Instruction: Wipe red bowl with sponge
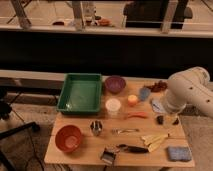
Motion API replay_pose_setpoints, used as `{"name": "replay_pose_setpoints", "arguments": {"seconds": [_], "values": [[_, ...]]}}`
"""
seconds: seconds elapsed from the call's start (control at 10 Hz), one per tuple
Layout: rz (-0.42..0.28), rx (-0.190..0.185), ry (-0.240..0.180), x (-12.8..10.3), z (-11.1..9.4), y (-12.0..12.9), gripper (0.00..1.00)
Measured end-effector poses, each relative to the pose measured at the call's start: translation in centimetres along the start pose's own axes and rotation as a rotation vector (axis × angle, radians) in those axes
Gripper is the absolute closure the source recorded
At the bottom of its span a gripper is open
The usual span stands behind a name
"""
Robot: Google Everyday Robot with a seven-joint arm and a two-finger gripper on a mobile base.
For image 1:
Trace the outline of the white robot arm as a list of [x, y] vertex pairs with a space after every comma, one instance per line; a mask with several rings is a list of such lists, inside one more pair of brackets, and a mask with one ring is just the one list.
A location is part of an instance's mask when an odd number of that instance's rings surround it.
[[213, 92], [207, 88], [209, 82], [210, 75], [203, 67], [172, 74], [167, 80], [168, 89], [161, 98], [163, 108], [169, 114], [179, 113], [190, 103], [213, 118]]

